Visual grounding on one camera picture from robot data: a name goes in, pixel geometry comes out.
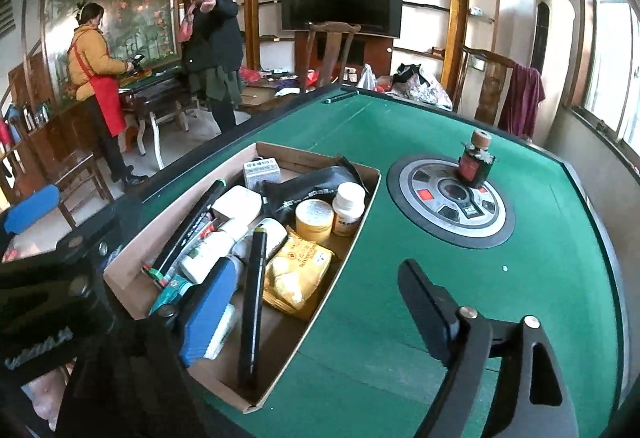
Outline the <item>person left hand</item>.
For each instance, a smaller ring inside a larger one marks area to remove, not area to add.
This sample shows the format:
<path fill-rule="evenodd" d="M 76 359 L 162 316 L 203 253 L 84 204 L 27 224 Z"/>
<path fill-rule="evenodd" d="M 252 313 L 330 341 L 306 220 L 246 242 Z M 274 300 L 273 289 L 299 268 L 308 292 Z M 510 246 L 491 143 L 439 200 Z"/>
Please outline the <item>person left hand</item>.
<path fill-rule="evenodd" d="M 49 251 L 1 265 L 1 433 L 50 436 L 23 388 L 58 367 L 68 276 Z"/>

